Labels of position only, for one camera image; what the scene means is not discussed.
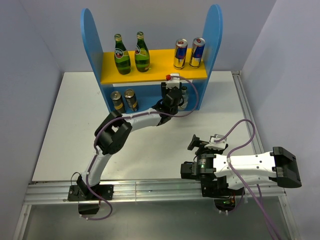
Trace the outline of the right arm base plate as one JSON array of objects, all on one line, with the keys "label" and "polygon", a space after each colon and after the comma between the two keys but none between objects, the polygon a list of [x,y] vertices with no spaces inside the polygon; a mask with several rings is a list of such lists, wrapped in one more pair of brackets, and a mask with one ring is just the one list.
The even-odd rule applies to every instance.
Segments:
[{"label": "right arm base plate", "polygon": [[201,181],[201,195],[204,198],[227,199],[230,197],[241,196],[245,189],[230,189],[228,184],[219,184],[218,181]]}]

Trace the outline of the black can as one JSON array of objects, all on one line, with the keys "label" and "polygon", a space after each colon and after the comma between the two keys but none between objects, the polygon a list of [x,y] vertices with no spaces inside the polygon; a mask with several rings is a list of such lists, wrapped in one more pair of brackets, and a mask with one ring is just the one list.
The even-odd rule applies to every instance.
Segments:
[{"label": "black can", "polygon": [[121,93],[117,90],[113,91],[110,94],[110,98],[113,102],[114,109],[118,111],[120,114],[125,114],[126,108]]},{"label": "black can", "polygon": [[139,104],[137,101],[136,93],[133,89],[127,89],[124,92],[124,98],[131,111],[137,112],[139,110]]}]

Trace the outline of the clear water bottle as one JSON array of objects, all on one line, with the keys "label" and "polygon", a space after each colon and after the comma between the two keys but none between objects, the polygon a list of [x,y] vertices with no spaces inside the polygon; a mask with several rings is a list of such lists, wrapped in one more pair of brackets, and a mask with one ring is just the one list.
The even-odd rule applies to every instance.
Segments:
[{"label": "clear water bottle", "polygon": [[182,92],[182,99],[180,100],[178,110],[184,111],[188,106],[188,102],[189,102],[188,88],[186,86],[182,86],[181,92]]}]

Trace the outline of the green glass bottle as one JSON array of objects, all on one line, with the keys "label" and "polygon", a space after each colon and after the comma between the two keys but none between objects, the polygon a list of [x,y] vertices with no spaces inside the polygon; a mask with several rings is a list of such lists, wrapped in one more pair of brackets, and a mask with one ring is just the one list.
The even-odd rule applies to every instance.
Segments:
[{"label": "green glass bottle", "polygon": [[129,74],[131,71],[131,60],[129,52],[122,41],[122,36],[117,33],[114,35],[115,49],[114,49],[114,61],[118,72],[121,75]]},{"label": "green glass bottle", "polygon": [[137,43],[135,48],[135,66],[139,72],[147,72],[150,67],[150,54],[144,39],[144,33],[138,31],[136,34]]}]

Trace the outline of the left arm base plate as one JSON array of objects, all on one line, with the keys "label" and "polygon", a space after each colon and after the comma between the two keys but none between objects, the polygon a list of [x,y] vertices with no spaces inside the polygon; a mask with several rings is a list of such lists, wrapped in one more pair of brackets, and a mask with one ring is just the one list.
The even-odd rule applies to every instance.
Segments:
[{"label": "left arm base plate", "polygon": [[71,186],[69,187],[67,197],[69,202],[97,201],[100,200],[99,197],[105,200],[111,200],[113,198],[114,186],[112,184],[96,184],[90,187],[90,191],[81,174],[79,172],[75,172],[75,174],[78,174],[78,178],[76,183],[73,184],[71,182]]}]

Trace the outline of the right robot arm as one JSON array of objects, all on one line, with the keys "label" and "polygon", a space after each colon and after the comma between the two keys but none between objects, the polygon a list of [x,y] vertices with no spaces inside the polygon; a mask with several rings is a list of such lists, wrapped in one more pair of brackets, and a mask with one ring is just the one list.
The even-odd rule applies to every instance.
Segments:
[{"label": "right robot arm", "polygon": [[227,157],[223,155],[227,146],[222,135],[215,134],[209,141],[193,136],[188,150],[197,148],[196,160],[181,164],[181,178],[201,181],[205,188],[216,183],[222,195],[245,185],[270,182],[281,188],[302,186],[296,156],[285,148],[276,146],[270,152]]}]

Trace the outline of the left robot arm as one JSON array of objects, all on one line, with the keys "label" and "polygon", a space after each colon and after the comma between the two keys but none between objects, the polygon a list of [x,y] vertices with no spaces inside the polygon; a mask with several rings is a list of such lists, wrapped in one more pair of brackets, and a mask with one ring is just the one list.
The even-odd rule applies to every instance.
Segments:
[{"label": "left robot arm", "polygon": [[95,200],[107,194],[107,189],[100,186],[102,173],[110,158],[125,145],[129,134],[146,127],[157,127],[167,123],[178,113],[183,105],[187,87],[180,82],[168,87],[168,82],[161,83],[162,98],[151,108],[139,114],[121,114],[112,111],[94,133],[95,154],[85,172],[80,173],[75,185],[70,186],[69,197],[80,200]]}]

